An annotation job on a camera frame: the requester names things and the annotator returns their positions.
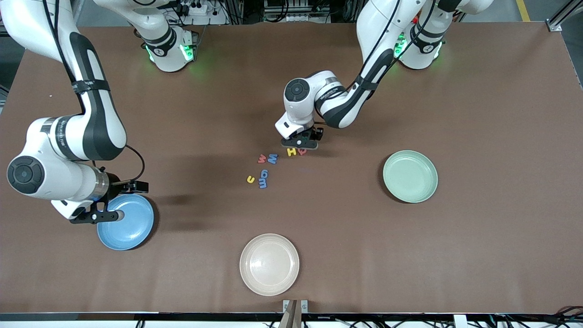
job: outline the brown tabletop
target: brown tabletop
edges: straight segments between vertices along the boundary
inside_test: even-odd
[[[583,92],[563,40],[543,23],[454,24],[429,68],[396,65],[358,119],[320,149],[287,157],[273,127],[285,84],[331,69],[345,85],[361,54],[354,25],[212,26],[198,60],[159,71],[131,28],[83,30],[159,213],[142,247],[116,252],[92,225],[0,179],[3,312],[555,312],[583,303]],[[0,168],[36,118],[79,111],[61,64],[27,52],[0,117]],[[439,173],[420,204],[380,178],[414,149]],[[276,165],[257,164],[278,153]],[[121,178],[139,160],[105,165]],[[248,184],[269,169],[267,189]],[[243,283],[245,244],[279,233],[296,283],[264,297]]]

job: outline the plate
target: plate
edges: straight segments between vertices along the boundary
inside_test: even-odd
[[[391,155],[382,168],[387,189],[407,203],[428,200],[437,189],[437,170],[422,153],[400,151]]]
[[[245,246],[239,269],[250,290],[262,296],[275,296],[287,291],[296,281],[300,256],[287,238],[266,233]]]
[[[140,245],[154,226],[154,210],[147,199],[136,194],[120,195],[109,202],[109,211],[122,211],[124,218],[97,224],[99,240],[113,250],[128,250]]]

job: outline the blue plate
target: blue plate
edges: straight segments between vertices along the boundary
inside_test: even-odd
[[[124,218],[120,221],[97,224],[99,240],[113,250],[132,249],[146,240],[152,231],[154,210],[150,202],[140,195],[120,195],[109,202],[107,209],[124,212]]]

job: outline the floor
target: floor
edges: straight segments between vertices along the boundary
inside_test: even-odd
[[[567,0],[494,0],[492,5],[479,15],[468,15],[464,22],[520,22],[543,21]],[[127,26],[116,13],[97,6],[92,0],[74,1],[75,19],[78,26]],[[583,13],[579,13],[562,25],[562,35],[571,55],[578,76],[583,76]],[[0,86],[10,89],[24,49],[12,39],[0,33]],[[0,113],[5,96],[0,93]]]

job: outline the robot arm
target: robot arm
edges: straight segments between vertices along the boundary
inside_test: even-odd
[[[370,0],[361,11],[356,32],[362,51],[364,64],[354,82],[346,90],[331,71],[316,72],[306,78],[291,80],[285,88],[283,101],[286,108],[284,115],[275,124],[282,135],[282,145],[296,148],[316,149],[316,140],[322,137],[322,129],[315,129],[315,111],[324,119],[326,125],[334,128],[345,128],[356,119],[362,105],[376,90],[382,77],[397,59],[405,61],[404,52],[395,53],[395,45],[403,31],[410,32],[412,44],[419,49],[421,43],[417,39],[421,35],[429,35],[441,42],[445,30],[451,23],[452,13],[456,9],[478,13],[486,9],[492,0]],[[411,25],[410,22],[423,7],[420,22],[422,26]],[[427,27],[439,26],[444,31],[439,36],[429,33]],[[421,60],[412,56],[414,62],[431,64],[437,47],[429,52],[421,50]]]
[[[170,26],[163,12],[156,7],[169,0],[94,0],[125,18],[138,31],[146,49],[158,68],[175,72],[193,61],[198,44],[198,33]]]
[[[72,222],[90,216],[93,222],[119,219],[119,213],[97,211],[96,203],[107,204],[118,193],[140,188],[128,190],[132,187],[118,183],[116,176],[79,163],[116,158],[126,145],[126,134],[97,53],[73,23],[70,2],[2,0],[0,10],[8,33],[19,44],[64,62],[83,107],[82,114],[40,118],[30,125],[24,149],[9,164],[10,185],[27,196],[51,200]],[[147,185],[140,187],[147,191]]]

